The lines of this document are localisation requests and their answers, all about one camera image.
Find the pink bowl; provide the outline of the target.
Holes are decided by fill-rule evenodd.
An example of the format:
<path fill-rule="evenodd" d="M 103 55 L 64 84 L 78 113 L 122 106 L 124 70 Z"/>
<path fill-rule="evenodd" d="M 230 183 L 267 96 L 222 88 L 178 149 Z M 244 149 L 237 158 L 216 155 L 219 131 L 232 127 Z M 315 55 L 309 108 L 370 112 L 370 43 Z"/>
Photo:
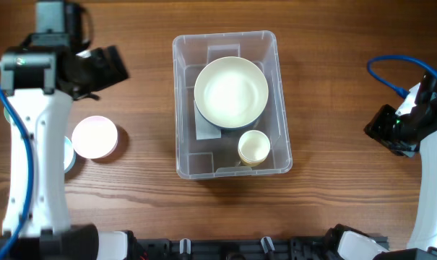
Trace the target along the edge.
<path fill-rule="evenodd" d="M 80 121 L 71 137 L 74 151 L 86 159 L 109 156 L 118 144 L 118 129 L 104 116 L 90 116 Z"/>

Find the light blue bowl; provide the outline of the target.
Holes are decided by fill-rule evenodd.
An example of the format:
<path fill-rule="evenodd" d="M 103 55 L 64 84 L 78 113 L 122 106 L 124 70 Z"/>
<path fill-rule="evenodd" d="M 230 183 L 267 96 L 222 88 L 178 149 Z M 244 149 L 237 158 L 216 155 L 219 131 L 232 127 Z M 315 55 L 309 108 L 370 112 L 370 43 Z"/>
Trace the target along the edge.
<path fill-rule="evenodd" d="M 72 141 L 68 137 L 64 137 L 64 172 L 68 173 L 74 166 L 76 161 L 76 153 L 73 148 Z"/>

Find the cream cup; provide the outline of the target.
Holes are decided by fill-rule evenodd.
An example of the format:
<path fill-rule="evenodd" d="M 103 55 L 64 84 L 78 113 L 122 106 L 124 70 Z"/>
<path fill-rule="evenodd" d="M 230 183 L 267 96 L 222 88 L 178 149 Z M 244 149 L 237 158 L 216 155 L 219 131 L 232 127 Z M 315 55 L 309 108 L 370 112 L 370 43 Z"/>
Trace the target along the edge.
<path fill-rule="evenodd" d="M 247 160 L 262 160 L 271 148 L 269 137 L 258 130 L 245 132 L 238 141 L 238 154 Z"/>

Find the cream plate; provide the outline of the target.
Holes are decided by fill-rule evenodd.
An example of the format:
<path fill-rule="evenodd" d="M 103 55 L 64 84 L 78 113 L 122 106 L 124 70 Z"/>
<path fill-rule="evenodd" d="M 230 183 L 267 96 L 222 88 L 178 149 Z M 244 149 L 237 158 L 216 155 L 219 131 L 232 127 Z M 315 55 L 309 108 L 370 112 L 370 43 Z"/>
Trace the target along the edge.
<path fill-rule="evenodd" d="M 269 99 L 269 85 L 253 62 L 227 56 L 207 64 L 194 85 L 199 111 L 214 124 L 246 124 L 262 113 Z"/>

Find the blue plate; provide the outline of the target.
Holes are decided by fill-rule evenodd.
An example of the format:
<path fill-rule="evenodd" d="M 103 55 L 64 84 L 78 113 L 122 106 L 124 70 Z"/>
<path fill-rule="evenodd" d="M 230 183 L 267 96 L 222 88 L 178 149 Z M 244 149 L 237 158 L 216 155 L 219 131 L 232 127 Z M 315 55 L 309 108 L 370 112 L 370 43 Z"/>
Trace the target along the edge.
<path fill-rule="evenodd" d="M 197 105 L 194 105 L 194 109 L 195 109 L 195 118 L 201 117 L 205 122 L 207 122 L 208 124 L 211 124 L 214 127 L 217 127 L 219 129 L 224 129 L 224 130 L 231 130 L 231 131 L 237 131 L 239 129 L 244 129 L 246 127 L 256 125 L 258 123 L 258 121 L 261 119 L 261 117 L 264 115 L 264 112 L 262 112 L 253 121 L 249 121 L 248 123 L 245 123 L 245 124 L 236 124 L 236 125 L 232 125 L 230 127 L 227 127 L 227 126 L 222 126 L 219 124 L 212 123 L 211 121 L 206 119 L 205 116 L 197 108 Z"/>

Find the yellow cup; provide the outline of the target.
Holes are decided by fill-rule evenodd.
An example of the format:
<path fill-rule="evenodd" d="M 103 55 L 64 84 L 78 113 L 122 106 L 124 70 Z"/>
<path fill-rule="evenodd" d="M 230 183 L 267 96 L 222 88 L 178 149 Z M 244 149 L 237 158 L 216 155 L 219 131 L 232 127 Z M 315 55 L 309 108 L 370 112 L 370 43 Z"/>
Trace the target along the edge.
<path fill-rule="evenodd" d="M 245 159 L 245 158 L 241 158 L 241 163 L 244 165 L 244 166 L 248 166 L 248 167 L 256 167 L 257 165 L 260 165 L 260 164 L 262 164 L 264 161 L 266 160 L 266 157 L 264 157 L 262 160 L 256 160 L 256 161 L 253 161 L 253 160 L 247 160 L 247 159 Z"/>

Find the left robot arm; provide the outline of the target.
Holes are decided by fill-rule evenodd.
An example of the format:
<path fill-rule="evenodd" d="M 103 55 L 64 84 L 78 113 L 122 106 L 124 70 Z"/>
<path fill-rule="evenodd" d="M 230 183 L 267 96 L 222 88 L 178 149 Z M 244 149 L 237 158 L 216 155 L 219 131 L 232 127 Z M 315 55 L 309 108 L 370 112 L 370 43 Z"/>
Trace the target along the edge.
<path fill-rule="evenodd" d="M 0 59 L 10 116 L 11 181 L 0 259 L 132 259 L 130 232 L 73 226 L 64 191 L 64 135 L 72 103 L 128 78 L 113 47 L 91 49 L 92 23 L 70 1 L 38 1 L 35 31 Z"/>

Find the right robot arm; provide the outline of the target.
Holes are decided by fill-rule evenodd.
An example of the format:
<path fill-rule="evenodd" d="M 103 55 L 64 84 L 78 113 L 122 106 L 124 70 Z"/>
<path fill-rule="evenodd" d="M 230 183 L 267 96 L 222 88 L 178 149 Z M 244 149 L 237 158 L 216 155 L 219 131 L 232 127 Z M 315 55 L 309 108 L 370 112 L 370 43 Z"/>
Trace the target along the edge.
<path fill-rule="evenodd" d="M 398 156 L 420 154 L 422 177 L 415 225 L 406 248 L 390 251 L 371 236 L 337 225 L 325 237 L 336 259 L 437 259 L 437 79 L 429 72 L 398 109 L 383 105 L 364 132 Z"/>

